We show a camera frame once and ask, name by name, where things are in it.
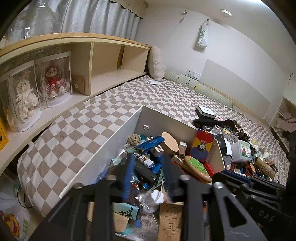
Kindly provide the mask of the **cardboard tube with twine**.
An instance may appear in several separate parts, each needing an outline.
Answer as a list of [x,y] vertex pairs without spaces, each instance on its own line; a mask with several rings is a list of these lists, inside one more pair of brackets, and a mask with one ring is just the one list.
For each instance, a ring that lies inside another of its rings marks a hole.
[[269,178],[275,177],[273,169],[269,165],[267,165],[267,163],[264,160],[260,159],[259,157],[256,157],[254,164],[259,169],[259,172],[264,176]]

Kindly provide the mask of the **red dress doll case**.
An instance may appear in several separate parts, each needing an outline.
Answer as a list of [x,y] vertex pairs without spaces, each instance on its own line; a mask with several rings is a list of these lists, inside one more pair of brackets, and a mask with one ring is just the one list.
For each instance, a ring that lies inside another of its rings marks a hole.
[[36,59],[35,71],[42,108],[65,104],[72,97],[70,51]]

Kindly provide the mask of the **white bunny doll case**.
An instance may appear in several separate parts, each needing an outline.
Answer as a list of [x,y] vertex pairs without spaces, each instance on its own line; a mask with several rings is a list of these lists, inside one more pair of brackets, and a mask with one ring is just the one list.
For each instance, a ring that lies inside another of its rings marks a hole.
[[1,75],[1,104],[13,132],[24,132],[40,119],[43,110],[33,60]]

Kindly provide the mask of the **small black white box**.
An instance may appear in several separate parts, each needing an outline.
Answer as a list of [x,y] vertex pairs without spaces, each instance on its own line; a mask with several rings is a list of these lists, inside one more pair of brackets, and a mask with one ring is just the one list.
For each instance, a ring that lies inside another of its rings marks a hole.
[[203,119],[214,120],[216,117],[215,113],[210,108],[204,107],[202,105],[197,105],[195,112],[199,118]]

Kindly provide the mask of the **round wooden coaster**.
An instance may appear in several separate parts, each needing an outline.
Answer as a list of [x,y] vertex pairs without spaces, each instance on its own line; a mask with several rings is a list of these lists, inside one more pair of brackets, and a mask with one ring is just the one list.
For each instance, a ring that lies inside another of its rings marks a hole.
[[179,146],[175,138],[167,132],[163,132],[161,137],[164,139],[164,142],[161,143],[164,152],[174,156],[179,151]]

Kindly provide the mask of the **pile of clothes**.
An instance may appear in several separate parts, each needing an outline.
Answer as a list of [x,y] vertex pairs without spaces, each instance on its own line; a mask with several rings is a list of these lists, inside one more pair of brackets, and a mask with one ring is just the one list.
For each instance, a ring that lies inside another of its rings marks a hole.
[[291,113],[286,112],[283,114],[283,118],[278,118],[276,127],[292,133],[296,130],[296,117]]

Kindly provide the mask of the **white shoe box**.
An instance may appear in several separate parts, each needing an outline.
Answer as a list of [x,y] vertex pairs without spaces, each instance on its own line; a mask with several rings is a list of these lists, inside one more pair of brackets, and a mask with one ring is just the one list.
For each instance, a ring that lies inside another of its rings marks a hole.
[[[192,142],[195,133],[192,127],[143,106],[134,127],[142,130],[145,125],[149,126],[149,134],[168,131],[175,138],[188,143]],[[135,157],[128,154],[126,161],[117,167],[116,175],[107,175],[98,183],[88,186],[75,184],[47,217],[48,224],[53,227],[53,219],[58,215],[64,222],[50,234],[56,235],[56,240],[85,240],[88,203],[93,201],[91,240],[114,240],[112,204],[128,198],[134,167]],[[179,168],[170,163],[167,154],[163,154],[163,170],[166,191],[171,201],[184,203],[181,240],[204,240],[202,202],[207,200],[217,206],[220,195],[214,193],[213,186],[182,175]]]

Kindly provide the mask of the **dark blue lighter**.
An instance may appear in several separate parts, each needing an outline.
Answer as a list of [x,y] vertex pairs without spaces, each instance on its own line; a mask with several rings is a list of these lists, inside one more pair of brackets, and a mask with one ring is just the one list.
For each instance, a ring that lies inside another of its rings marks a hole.
[[155,138],[152,138],[151,140],[148,140],[148,141],[136,146],[136,150],[139,152],[149,151],[150,149],[160,145],[163,142],[164,142],[164,138],[161,136],[157,136]]

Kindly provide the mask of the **open wardrobe shelf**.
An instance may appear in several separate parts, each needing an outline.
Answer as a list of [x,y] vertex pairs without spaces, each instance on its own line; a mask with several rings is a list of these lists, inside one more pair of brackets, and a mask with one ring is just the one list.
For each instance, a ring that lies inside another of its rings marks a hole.
[[287,158],[295,158],[295,104],[283,98],[269,128]]

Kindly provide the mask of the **wooden side shelf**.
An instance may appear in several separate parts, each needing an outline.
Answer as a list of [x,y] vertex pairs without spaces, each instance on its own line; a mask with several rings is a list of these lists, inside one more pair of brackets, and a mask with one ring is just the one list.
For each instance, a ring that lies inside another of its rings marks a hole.
[[93,33],[55,33],[1,49],[1,170],[66,110],[145,75],[150,46]]

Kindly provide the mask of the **fluffy white pillow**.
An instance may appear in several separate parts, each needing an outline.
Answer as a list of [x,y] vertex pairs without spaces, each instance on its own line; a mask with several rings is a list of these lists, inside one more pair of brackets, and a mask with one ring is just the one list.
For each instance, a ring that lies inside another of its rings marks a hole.
[[162,58],[161,49],[157,46],[152,46],[148,57],[149,74],[154,80],[160,80],[165,75],[165,64]]

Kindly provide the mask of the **hanging white paper bag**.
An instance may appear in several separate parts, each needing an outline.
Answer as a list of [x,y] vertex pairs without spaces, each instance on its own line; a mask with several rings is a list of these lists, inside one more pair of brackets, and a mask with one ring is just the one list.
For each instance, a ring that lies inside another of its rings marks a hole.
[[210,34],[210,21],[209,19],[206,19],[203,24],[201,24],[196,46],[202,49],[206,49],[208,47],[209,43],[209,34]]

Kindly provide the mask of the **black square box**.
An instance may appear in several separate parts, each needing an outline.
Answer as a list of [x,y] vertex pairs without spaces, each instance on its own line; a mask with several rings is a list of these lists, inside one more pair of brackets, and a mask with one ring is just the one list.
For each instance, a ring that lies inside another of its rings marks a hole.
[[226,145],[224,136],[222,134],[216,134],[216,135],[214,135],[214,138],[217,140],[217,142],[219,144],[219,148],[221,150],[222,156],[226,156],[227,145]]

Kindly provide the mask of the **grey curtain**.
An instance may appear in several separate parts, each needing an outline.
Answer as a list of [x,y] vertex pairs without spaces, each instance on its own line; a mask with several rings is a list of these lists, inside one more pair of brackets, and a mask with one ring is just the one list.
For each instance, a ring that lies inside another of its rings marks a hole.
[[116,1],[31,1],[4,36],[9,44],[39,35],[68,32],[134,40],[141,19]]

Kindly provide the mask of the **teal white lighter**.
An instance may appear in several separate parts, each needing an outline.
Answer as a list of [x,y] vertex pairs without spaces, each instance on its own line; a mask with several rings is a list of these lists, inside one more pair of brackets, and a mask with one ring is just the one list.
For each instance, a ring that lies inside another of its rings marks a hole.
[[132,220],[137,220],[139,208],[128,203],[113,203],[113,211]]

